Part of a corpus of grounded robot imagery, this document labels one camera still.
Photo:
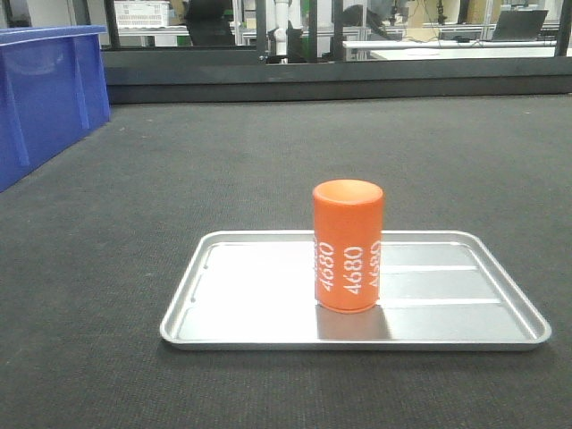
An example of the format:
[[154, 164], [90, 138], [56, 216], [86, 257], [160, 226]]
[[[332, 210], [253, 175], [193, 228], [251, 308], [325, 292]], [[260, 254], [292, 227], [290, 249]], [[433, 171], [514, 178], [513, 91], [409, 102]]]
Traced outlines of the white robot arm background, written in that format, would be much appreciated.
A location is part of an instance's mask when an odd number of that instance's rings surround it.
[[273, 62], [302, 63], [301, 2], [275, 0], [265, 2], [266, 29], [273, 43]]

